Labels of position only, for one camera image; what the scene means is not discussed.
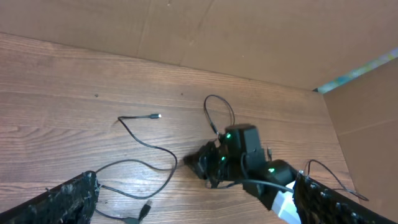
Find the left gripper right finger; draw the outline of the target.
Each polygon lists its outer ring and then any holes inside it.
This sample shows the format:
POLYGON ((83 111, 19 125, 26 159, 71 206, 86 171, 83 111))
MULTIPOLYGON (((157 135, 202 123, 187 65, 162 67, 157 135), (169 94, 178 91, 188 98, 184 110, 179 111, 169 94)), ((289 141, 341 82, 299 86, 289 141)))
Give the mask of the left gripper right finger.
POLYGON ((302 223, 394 224, 307 175, 297 174, 293 198, 302 223))

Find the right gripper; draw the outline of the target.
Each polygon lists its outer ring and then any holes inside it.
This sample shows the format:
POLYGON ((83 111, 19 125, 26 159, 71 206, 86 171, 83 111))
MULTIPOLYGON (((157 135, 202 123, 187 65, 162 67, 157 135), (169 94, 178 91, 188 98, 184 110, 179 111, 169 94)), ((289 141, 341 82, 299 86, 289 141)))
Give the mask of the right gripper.
POLYGON ((229 159, 225 143, 217 146, 209 141, 197 153, 185 156, 183 162, 199 179, 205 180, 206 187, 217 187, 221 182, 230 181, 229 159))

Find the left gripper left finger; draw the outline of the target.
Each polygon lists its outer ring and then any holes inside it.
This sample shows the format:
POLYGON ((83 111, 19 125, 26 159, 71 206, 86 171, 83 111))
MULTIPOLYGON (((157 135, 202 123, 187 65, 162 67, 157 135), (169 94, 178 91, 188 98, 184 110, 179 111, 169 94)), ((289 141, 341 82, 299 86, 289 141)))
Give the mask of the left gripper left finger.
POLYGON ((92 170, 1 213, 1 223, 90 223, 100 194, 92 170))

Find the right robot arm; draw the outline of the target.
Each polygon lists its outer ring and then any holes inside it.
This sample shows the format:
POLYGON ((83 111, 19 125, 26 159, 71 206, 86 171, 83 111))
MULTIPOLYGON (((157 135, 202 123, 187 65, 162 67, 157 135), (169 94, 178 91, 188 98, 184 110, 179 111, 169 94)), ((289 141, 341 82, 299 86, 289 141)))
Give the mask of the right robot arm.
POLYGON ((252 124, 228 126, 217 140, 185 156, 183 163, 209 189, 241 185, 283 221, 303 222, 294 204, 297 171, 282 160, 266 159, 258 129, 252 124))

